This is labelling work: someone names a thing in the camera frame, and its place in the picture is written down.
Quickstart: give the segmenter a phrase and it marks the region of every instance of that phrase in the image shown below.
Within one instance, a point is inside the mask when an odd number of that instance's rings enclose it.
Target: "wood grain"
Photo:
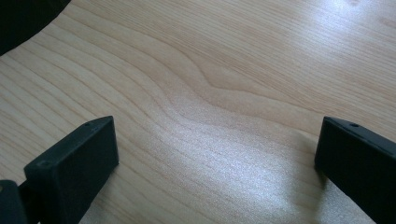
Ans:
[[[396,140],[396,3],[73,0],[0,57],[0,177],[113,115],[81,223],[372,223],[313,159],[323,116]]]

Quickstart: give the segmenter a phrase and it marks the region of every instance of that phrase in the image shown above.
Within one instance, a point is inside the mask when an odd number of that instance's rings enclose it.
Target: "black plastic block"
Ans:
[[[119,164],[112,117],[87,122],[25,168],[43,204],[42,224],[78,223]]]
[[[28,223],[18,186],[14,181],[0,180],[0,223]]]
[[[358,124],[325,117],[315,165],[373,221],[396,223],[396,144]]]

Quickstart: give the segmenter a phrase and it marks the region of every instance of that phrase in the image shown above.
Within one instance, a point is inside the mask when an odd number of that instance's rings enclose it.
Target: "screw hole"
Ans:
[[[49,167],[50,166],[50,162],[49,161],[40,161],[40,162],[37,163],[37,166]]]

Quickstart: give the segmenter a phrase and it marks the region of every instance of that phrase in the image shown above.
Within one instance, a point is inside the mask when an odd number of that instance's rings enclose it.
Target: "wooden surface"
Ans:
[[[73,0],[0,57],[0,178],[113,115],[81,223],[371,223],[313,159],[323,116],[396,140],[392,0]]]

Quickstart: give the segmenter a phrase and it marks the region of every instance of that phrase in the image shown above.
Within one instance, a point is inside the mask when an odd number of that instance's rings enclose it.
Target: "black object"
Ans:
[[[316,167],[373,221],[396,223],[396,144],[358,124],[325,117]]]
[[[1,0],[0,55],[47,26],[70,0]]]
[[[118,164],[113,118],[81,125],[24,168],[19,193],[0,182],[0,224],[79,223]]]

